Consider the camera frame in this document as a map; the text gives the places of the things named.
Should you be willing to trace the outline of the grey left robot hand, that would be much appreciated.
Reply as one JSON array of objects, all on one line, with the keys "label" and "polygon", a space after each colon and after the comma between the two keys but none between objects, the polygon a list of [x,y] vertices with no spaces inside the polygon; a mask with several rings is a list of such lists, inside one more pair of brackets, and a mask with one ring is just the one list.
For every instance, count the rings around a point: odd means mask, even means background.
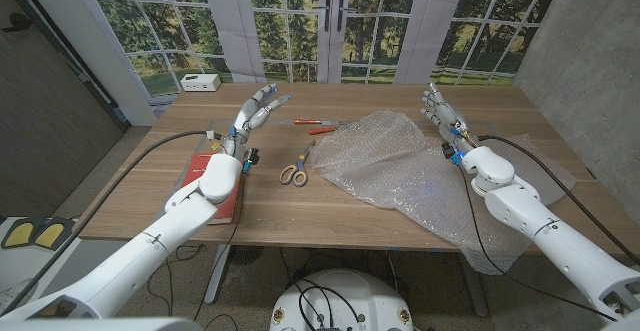
[{"label": "grey left robot hand", "polygon": [[247,163],[256,164],[259,160],[257,150],[247,146],[250,132],[261,128],[271,113],[291,98],[290,95],[285,94],[272,99],[277,92],[275,83],[259,89],[242,105],[229,128],[229,134],[220,139],[224,152],[237,159],[242,166]]}]

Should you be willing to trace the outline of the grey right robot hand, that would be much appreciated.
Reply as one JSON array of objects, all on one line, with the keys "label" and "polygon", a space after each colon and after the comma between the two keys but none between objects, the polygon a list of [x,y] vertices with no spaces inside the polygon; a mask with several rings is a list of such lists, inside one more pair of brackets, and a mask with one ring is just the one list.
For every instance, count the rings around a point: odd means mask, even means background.
[{"label": "grey right robot hand", "polygon": [[420,112],[437,126],[445,140],[442,145],[445,158],[459,166],[464,156],[477,147],[464,116],[443,98],[434,83],[428,84],[422,101],[425,107]]}]

